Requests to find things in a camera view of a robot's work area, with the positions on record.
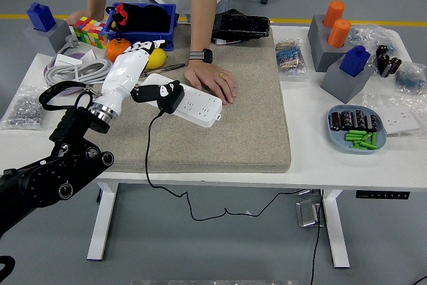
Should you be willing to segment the person's right hand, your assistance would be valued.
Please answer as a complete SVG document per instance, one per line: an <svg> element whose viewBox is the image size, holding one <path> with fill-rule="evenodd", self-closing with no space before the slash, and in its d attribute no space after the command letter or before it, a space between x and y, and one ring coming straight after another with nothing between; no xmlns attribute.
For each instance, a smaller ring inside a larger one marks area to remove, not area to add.
<svg viewBox="0 0 427 285"><path fill-rule="evenodd" d="M66 22L68 25L75 25L82 17L87 17L92 20L96 21L103 21L104 20L104 14L94 14L87 9L75 11L68 15Z"/></svg>

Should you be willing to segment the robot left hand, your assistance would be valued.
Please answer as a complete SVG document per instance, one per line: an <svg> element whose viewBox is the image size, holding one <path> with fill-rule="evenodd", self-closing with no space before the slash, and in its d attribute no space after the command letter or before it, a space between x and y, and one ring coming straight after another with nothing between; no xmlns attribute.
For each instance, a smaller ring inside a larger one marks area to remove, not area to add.
<svg viewBox="0 0 427 285"><path fill-rule="evenodd" d="M109 122L121 114L123 100L132 97L134 101L171 102L168 113L180 103L183 97L183 86L179 81L171 81L165 85L142 85L136 87L139 76L145 69L149 56L155 48L163 47L165 40L136 42L118 55L109 70L101 88L101 95L94 99L90 112Z"/></svg>

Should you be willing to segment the person's left hand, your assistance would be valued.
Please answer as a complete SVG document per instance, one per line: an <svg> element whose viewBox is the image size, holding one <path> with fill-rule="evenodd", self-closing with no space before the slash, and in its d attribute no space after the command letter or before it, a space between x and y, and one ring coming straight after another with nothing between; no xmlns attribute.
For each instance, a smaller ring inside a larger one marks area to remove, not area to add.
<svg viewBox="0 0 427 285"><path fill-rule="evenodd" d="M208 88L212 94L222 100L223 104L233 103L236 97L237 83L231 72L214 64L200 60L190 60L184 72L190 85L201 90Z"/></svg>

